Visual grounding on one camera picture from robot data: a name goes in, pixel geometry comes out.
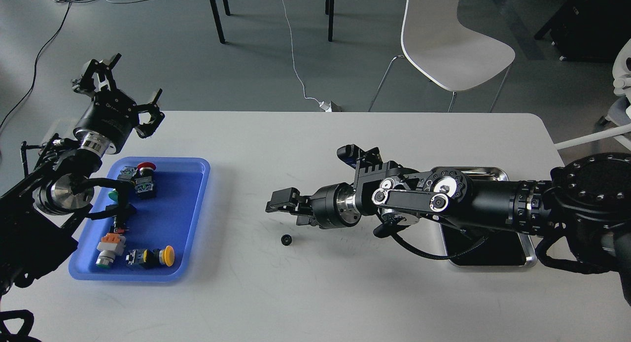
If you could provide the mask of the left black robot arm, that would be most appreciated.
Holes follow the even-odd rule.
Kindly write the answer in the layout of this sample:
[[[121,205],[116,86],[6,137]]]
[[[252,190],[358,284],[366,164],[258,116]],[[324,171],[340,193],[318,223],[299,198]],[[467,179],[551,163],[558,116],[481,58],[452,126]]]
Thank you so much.
[[[92,175],[104,155],[122,150],[132,131],[150,137],[165,115],[157,104],[161,91],[138,104],[117,88],[112,70],[119,59],[116,54],[109,61],[86,62],[72,90],[91,103],[73,138],[53,135],[38,145],[34,171],[1,197],[2,294],[56,270],[77,249],[72,235],[85,218],[115,216],[128,204],[130,183]]]

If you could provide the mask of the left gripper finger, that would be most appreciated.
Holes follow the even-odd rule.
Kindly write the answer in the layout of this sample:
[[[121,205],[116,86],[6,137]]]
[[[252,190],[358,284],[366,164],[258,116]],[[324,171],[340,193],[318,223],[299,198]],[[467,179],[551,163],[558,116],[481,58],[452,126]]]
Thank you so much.
[[[160,110],[158,106],[158,100],[160,99],[162,93],[163,90],[158,89],[158,91],[156,91],[153,95],[153,99],[150,102],[140,105],[134,104],[135,113],[149,114],[148,122],[135,126],[136,133],[140,138],[147,138],[152,136],[165,118],[165,114]]]
[[[79,78],[72,80],[72,90],[90,97],[92,101],[119,100],[119,91],[112,70],[122,55],[116,54],[106,61],[92,59],[85,63]]]

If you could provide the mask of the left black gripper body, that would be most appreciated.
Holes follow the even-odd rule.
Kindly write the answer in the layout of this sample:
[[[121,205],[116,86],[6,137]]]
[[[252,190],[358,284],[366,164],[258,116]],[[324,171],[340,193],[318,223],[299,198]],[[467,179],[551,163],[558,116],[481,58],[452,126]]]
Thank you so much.
[[[77,122],[73,135],[81,139],[88,132],[98,133],[110,141],[106,153],[118,154],[133,128],[139,124],[139,115],[133,113],[135,103],[120,90],[95,93],[92,103]]]

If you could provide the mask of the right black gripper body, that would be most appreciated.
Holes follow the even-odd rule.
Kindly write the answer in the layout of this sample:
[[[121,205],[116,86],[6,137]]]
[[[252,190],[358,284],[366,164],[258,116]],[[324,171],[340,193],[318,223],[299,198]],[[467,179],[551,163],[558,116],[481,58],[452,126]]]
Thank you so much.
[[[315,214],[322,229],[354,227],[360,221],[355,190],[348,183],[322,187],[307,198],[309,212]]]

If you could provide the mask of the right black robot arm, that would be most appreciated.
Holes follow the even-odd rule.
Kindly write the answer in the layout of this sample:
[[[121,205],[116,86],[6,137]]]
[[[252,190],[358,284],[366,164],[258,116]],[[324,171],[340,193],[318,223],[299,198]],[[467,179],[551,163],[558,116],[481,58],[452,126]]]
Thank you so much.
[[[400,232],[419,219],[455,228],[482,245],[500,231],[534,235],[546,267],[579,274],[619,274],[630,300],[630,156],[619,152],[586,156],[550,172],[550,180],[518,182],[475,179],[456,167],[417,171],[381,158],[380,149],[341,146],[338,158],[354,169],[352,183],[334,183],[302,196],[289,187],[271,194],[266,212],[297,216],[297,225],[322,229],[354,227],[376,216],[379,238],[433,260]]]

